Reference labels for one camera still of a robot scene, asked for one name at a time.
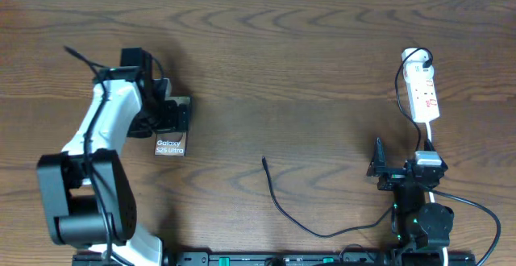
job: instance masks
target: white power cord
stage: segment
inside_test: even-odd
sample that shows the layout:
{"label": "white power cord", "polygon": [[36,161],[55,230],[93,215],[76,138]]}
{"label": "white power cord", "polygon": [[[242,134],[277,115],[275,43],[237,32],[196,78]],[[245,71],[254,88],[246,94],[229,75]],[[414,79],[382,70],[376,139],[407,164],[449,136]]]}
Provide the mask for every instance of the white power cord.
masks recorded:
{"label": "white power cord", "polygon": [[[427,127],[427,139],[432,142],[432,130],[430,128],[430,122],[425,122],[425,126]],[[428,192],[428,197],[430,198],[430,202],[435,202],[434,193]],[[448,266],[448,250],[446,247],[443,247],[443,266]]]}

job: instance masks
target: power outlet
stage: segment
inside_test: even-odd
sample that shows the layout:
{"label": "power outlet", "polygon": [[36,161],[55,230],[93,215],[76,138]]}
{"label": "power outlet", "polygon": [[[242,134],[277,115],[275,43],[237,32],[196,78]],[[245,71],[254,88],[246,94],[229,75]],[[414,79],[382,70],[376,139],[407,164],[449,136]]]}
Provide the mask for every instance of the power outlet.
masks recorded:
{"label": "power outlet", "polygon": [[[415,48],[407,48],[402,53],[404,60]],[[420,50],[413,54],[404,64],[405,78],[410,101],[410,113],[416,123],[430,122],[439,117],[439,106],[434,87],[434,67],[423,68],[429,59],[428,53]]]}

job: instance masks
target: black cable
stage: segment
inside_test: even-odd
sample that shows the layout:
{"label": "black cable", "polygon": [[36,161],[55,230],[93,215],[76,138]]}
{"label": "black cable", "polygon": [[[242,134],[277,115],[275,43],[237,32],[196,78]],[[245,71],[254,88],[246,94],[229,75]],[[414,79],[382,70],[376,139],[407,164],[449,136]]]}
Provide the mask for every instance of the black cable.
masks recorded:
{"label": "black cable", "polygon": [[369,229],[369,228],[372,228],[372,227],[376,227],[387,216],[387,214],[393,208],[392,206],[390,206],[387,209],[387,211],[383,215],[381,215],[381,217],[375,223],[373,223],[371,225],[358,226],[358,227],[350,227],[348,229],[344,229],[344,230],[341,230],[341,231],[338,231],[338,232],[335,232],[335,233],[329,234],[329,235],[321,235],[321,234],[315,233],[314,231],[312,231],[312,230],[308,229],[307,227],[303,226],[300,222],[296,221],[295,218],[292,218],[289,214],[287,214],[287,212],[285,212],[285,210],[283,210],[283,208],[277,202],[276,195],[274,194],[273,181],[271,179],[271,174],[268,171],[268,165],[267,165],[267,160],[265,159],[265,156],[262,156],[261,163],[264,166],[265,174],[267,174],[268,190],[271,193],[271,198],[273,199],[273,202],[274,202],[274,205],[276,206],[276,208],[280,211],[280,213],[282,213],[284,216],[286,216],[287,219],[290,220],[290,222],[293,222],[298,227],[302,228],[304,231],[306,231],[306,232],[308,232],[308,233],[310,233],[310,234],[312,234],[312,235],[314,235],[314,236],[316,236],[318,238],[327,239],[327,238],[335,237],[336,235],[341,235],[341,234],[344,234],[344,233],[348,233],[349,231],[363,230],[363,229]]}
{"label": "black cable", "polygon": [[161,80],[164,79],[164,70],[163,70],[163,67],[161,66],[161,63],[158,59],[156,59],[154,56],[152,57],[152,60],[154,60],[154,62],[156,62],[156,64],[158,65],[158,69],[160,69],[160,73],[161,73]]}
{"label": "black cable", "polygon": [[476,264],[476,266],[481,266],[482,264],[484,264],[484,262],[489,258],[489,256],[491,256],[491,254],[493,253],[494,251],[494,248],[497,246],[498,244],[498,240],[500,239],[500,234],[501,234],[501,224],[500,224],[500,220],[498,219],[497,215],[491,211],[490,209],[486,208],[485,206],[479,204],[479,203],[476,203],[476,202],[472,202],[472,201],[469,201],[465,198],[462,198],[462,197],[457,197],[457,196],[454,196],[452,194],[449,194],[449,193],[443,193],[443,192],[440,192],[438,190],[435,190],[435,189],[430,189],[428,187],[426,187],[425,185],[422,185],[422,184],[419,184],[419,186],[421,186],[423,189],[431,192],[431,193],[434,193],[434,194],[437,194],[437,195],[440,195],[442,197],[447,197],[447,198],[450,198],[452,200],[456,200],[458,202],[463,202],[467,205],[470,205],[470,206],[474,206],[480,210],[483,210],[485,213],[487,213],[488,215],[491,216],[491,218],[493,218],[494,222],[497,224],[497,233],[495,234],[494,236],[494,239],[493,239],[493,242],[491,243],[491,246],[489,246],[489,249],[487,250],[487,252],[484,254],[484,256],[482,257],[482,259],[480,259],[480,261],[478,261],[478,263]]}
{"label": "black cable", "polygon": [[84,134],[83,156],[84,156],[84,165],[85,165],[86,174],[89,177],[89,179],[91,180],[91,187],[95,193],[95,199],[97,200],[97,204],[100,205],[99,206],[100,212],[102,215],[102,219],[104,221],[104,227],[106,229],[106,252],[105,252],[105,256],[103,257],[103,259],[104,259],[105,263],[109,264],[110,259],[111,259],[111,253],[113,250],[112,238],[111,238],[112,237],[111,224],[109,222],[109,218],[107,215],[106,205],[104,204],[104,201],[102,200],[100,191],[98,190],[97,180],[96,180],[96,176],[95,176],[95,174],[97,174],[97,173],[95,172],[95,169],[94,169],[93,165],[91,164],[91,160],[89,159],[89,150],[90,150],[89,143],[91,142],[91,134],[95,127],[95,123],[97,122],[98,116],[102,112],[102,108],[104,107],[104,105],[107,102],[107,97],[108,97],[107,91],[106,91],[106,87],[104,86],[103,80],[100,79],[100,76],[98,75],[98,72],[94,67],[95,63],[89,61],[83,55],[81,55],[79,52],[75,51],[72,48],[64,47],[64,49],[66,52],[70,53],[72,56],[75,56],[77,59],[83,60],[89,66],[89,68],[94,73],[95,77],[98,79],[98,81],[100,82],[100,84],[102,86],[101,103],[98,106],[97,110],[95,111],[94,116],[92,117],[91,121],[89,122],[88,129],[86,130],[86,133]]}
{"label": "black cable", "polygon": [[344,256],[343,255],[344,255],[344,253],[346,253],[346,250],[349,249],[350,247],[359,247],[369,257],[369,259],[371,259],[371,261],[374,262],[374,258],[371,256],[371,254],[369,254],[369,252],[367,250],[365,250],[364,247],[362,247],[362,245],[360,245],[360,244],[349,244],[344,249],[342,249],[342,251],[339,254],[339,261],[340,262],[344,262]]}
{"label": "black cable", "polygon": [[406,63],[406,60],[409,59],[409,57],[411,57],[413,54],[415,54],[416,52],[420,51],[420,50],[424,50],[426,52],[428,52],[428,54],[430,55],[430,59],[425,61],[425,63],[423,64],[423,68],[427,68],[427,67],[430,67],[431,66],[431,63],[432,61],[434,60],[434,56],[432,55],[432,52],[428,49],[428,48],[416,48],[416,50],[414,50],[413,52],[411,52],[403,61],[402,61],[402,64],[400,64],[400,67],[399,69],[397,69],[397,73],[396,73],[396,77],[394,78],[394,88],[396,90],[396,100],[397,100],[397,106],[400,108],[400,111],[401,113],[407,118],[409,119],[409,121],[414,124],[414,127],[416,127],[416,130],[418,131],[418,142],[416,144],[416,151],[419,150],[419,144],[421,143],[421,129],[419,129],[419,126],[418,124],[405,112],[405,110],[403,110],[403,107],[402,107],[402,102],[400,101],[400,93],[399,93],[399,90],[397,88],[397,77],[400,75],[400,72],[401,70],[403,69],[403,65]]}

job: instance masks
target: wood grain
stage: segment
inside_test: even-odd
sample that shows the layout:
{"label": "wood grain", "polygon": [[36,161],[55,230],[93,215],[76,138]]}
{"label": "wood grain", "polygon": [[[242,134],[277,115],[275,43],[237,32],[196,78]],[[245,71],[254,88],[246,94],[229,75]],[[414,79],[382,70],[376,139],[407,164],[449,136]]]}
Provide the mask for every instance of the wood grain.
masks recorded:
{"label": "wood grain", "polygon": [[[48,237],[35,176],[91,99],[91,75],[64,44],[116,65],[120,48],[158,57],[175,93],[191,94],[186,158],[129,139],[123,165],[138,219],[168,243],[212,251],[382,247],[389,227],[316,239],[271,203],[262,155],[284,207],[315,231],[373,222],[392,201],[365,177],[380,136],[389,159],[415,133],[394,103],[400,52],[435,56],[442,117],[435,144],[451,166],[442,191],[501,219],[488,265],[516,264],[516,0],[1,0],[0,265],[69,264]],[[477,259],[487,214],[457,202],[452,250]]]}

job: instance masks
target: wooden table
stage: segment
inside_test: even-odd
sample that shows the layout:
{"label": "wooden table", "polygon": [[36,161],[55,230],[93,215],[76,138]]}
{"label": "wooden table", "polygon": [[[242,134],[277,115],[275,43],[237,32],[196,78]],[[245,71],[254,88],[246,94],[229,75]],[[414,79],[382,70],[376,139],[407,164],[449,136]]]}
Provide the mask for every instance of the wooden table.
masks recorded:
{"label": "wooden table", "polygon": [[[428,47],[435,146],[450,165],[439,189],[493,210],[503,228],[488,264],[516,264],[515,12],[516,0],[1,0],[0,264],[66,265],[74,252],[51,243],[35,174],[91,102],[92,75],[65,44],[113,66],[121,48],[142,46],[175,94],[193,96],[187,157],[129,139],[122,162],[139,222],[212,251],[395,242],[387,222],[333,239],[301,231],[272,204],[260,158],[285,209],[314,231],[376,221],[393,197],[365,176],[373,142],[395,165],[413,154],[393,79],[404,48]],[[456,213],[450,248],[479,260],[492,219],[437,199]]]}

